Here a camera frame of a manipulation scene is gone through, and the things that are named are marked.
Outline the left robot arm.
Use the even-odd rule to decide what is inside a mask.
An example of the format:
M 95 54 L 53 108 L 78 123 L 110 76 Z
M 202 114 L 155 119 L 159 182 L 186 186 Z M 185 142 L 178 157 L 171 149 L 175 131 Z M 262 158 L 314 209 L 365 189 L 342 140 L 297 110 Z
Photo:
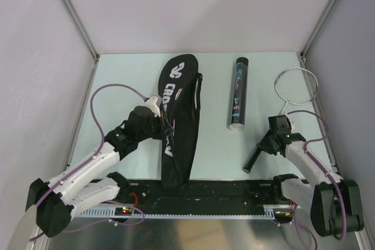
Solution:
M 152 96 L 135 107 L 75 166 L 48 181 L 36 179 L 30 184 L 26 208 L 36 207 L 36 225 L 43 234 L 55 237 L 77 214 L 105 201 L 122 203 L 129 198 L 128 180 L 120 173 L 112 172 L 96 183 L 93 179 L 137 150 L 140 142 L 161 138 L 159 101 Z

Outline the black racket cover bag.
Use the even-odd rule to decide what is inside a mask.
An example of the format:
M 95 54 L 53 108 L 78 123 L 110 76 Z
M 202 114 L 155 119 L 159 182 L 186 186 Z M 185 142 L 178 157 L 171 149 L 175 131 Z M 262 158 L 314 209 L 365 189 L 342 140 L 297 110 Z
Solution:
M 158 94 L 166 118 L 161 184 L 167 190 L 182 190 L 189 182 L 199 134 L 202 81 L 199 62 L 192 54 L 171 58 L 159 77 Z

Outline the white badminton racket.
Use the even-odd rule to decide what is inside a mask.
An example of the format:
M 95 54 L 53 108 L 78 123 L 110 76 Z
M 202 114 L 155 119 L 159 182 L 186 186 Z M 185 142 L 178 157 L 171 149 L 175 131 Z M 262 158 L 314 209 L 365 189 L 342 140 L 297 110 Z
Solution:
M 311 71 L 294 67 L 286 69 L 278 75 L 274 82 L 274 90 L 284 101 L 284 106 L 278 115 L 287 115 L 284 111 L 287 105 L 305 105 L 313 101 L 318 91 L 318 80 Z M 251 171 L 262 151 L 261 140 L 256 144 L 255 150 L 243 166 L 244 172 Z

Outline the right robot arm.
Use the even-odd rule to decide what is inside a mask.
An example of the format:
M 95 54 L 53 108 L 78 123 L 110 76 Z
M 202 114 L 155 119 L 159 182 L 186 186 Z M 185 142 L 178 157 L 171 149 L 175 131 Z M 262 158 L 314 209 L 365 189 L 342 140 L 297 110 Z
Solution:
M 292 131 L 286 115 L 269 117 L 269 130 L 258 149 L 270 155 L 280 154 L 293 163 L 307 181 L 294 174 L 274 177 L 272 199 L 283 204 L 296 203 L 310 214 L 315 231 L 322 237 L 345 235 L 364 228 L 359 185 L 343 179 L 324 165 L 307 147 L 305 138 Z

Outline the black shuttlecock tube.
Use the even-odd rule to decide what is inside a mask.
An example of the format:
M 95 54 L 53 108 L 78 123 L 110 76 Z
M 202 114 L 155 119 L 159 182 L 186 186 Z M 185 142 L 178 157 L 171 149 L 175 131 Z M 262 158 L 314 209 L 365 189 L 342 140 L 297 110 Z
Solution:
M 232 131 L 242 131 L 245 128 L 248 64 L 248 58 L 239 57 L 234 65 L 229 121 L 229 129 Z

